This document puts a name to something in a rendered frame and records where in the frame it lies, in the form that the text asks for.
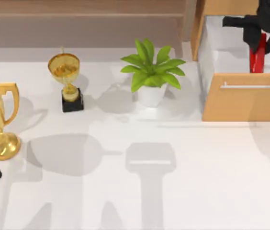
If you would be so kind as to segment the pale wooden cabinet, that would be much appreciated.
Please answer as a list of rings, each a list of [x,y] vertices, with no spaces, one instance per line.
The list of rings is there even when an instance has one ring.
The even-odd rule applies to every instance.
[[[197,0],[191,30],[192,60],[198,60],[205,16],[243,16],[256,14],[259,0]]]

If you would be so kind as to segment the brown wooden cupboard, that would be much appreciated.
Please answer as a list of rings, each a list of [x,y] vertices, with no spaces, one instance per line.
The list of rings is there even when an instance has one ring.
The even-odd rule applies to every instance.
[[[0,47],[177,45],[188,0],[0,0]]]

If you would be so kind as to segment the small gold trophy black base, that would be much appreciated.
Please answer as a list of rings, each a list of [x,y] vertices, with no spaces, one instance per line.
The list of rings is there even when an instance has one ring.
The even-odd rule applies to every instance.
[[[54,55],[47,64],[52,77],[63,85],[62,110],[64,113],[78,112],[84,110],[83,94],[81,89],[73,85],[79,76],[80,60],[77,56],[65,52]]]

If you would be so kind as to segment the green plant in white pot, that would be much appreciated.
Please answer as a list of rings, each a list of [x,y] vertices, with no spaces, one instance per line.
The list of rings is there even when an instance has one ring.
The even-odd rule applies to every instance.
[[[157,107],[165,96],[167,86],[180,90],[178,76],[185,77],[180,68],[186,61],[170,58],[171,46],[163,46],[156,53],[155,46],[149,39],[135,40],[137,53],[120,58],[128,63],[120,72],[132,74],[131,92],[137,94],[140,104]]]

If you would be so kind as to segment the red can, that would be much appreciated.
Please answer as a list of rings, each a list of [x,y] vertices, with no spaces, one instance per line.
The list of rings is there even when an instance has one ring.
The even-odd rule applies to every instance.
[[[263,73],[265,64],[265,51],[266,51],[267,35],[261,34],[259,47],[254,53],[252,49],[249,51],[249,67],[250,73]]]

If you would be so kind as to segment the pale wooden drawer front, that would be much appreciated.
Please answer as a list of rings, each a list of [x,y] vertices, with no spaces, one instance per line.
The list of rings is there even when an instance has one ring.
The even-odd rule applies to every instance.
[[[270,121],[270,89],[220,89],[225,80],[262,85],[270,83],[270,73],[215,73],[205,102],[203,121]]]

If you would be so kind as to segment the pulled out drawer grey inside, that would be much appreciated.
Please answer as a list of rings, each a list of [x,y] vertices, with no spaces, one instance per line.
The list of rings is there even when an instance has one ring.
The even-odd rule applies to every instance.
[[[202,101],[205,102],[215,73],[249,73],[249,48],[243,42],[243,29],[223,27],[223,16],[206,16],[198,51]],[[264,72],[270,73],[270,54],[265,56]],[[228,83],[245,85],[245,83]]]

